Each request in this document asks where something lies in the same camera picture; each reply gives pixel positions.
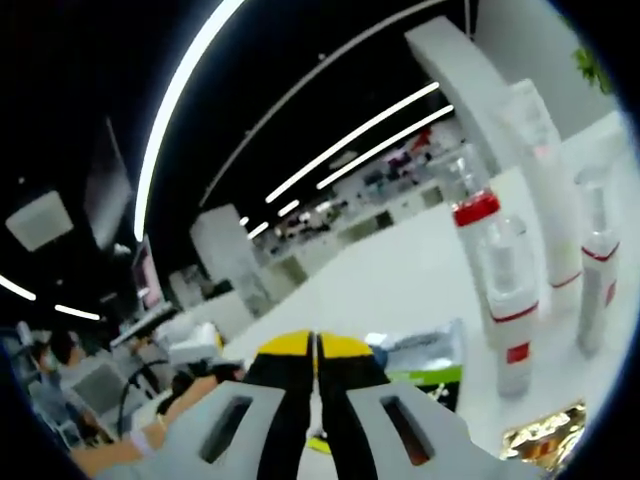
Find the person's left hand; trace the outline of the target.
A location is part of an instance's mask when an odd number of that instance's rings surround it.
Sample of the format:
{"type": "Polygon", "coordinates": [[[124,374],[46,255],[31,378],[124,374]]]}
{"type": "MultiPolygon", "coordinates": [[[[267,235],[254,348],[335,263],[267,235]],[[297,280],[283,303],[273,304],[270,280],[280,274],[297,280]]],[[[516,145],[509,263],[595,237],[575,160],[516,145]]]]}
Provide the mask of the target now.
{"type": "Polygon", "coordinates": [[[194,382],[177,397],[168,407],[164,414],[159,416],[159,422],[167,428],[174,420],[176,420],[182,413],[187,411],[202,398],[208,395],[219,385],[218,379],[215,375],[206,377],[198,377],[194,382]]]}

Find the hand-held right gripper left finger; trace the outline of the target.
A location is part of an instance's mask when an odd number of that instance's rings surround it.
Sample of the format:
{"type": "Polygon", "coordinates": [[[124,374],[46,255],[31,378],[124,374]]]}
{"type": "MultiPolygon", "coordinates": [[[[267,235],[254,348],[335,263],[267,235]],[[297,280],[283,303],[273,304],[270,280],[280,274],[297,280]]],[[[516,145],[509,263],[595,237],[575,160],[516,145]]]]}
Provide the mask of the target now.
{"type": "Polygon", "coordinates": [[[268,341],[244,379],[222,383],[181,414],[157,452],[101,478],[296,478],[310,426],[313,342],[310,331],[268,341]]]}

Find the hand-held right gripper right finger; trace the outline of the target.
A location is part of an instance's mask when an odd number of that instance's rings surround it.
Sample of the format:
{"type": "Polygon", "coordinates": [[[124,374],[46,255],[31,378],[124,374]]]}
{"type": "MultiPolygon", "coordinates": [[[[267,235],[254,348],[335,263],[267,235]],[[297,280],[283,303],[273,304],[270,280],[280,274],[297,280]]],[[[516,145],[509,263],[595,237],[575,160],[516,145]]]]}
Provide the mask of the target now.
{"type": "Polygon", "coordinates": [[[390,381],[361,340],[317,335],[322,426],[340,479],[537,479],[500,460],[466,423],[415,386],[390,381]]]}

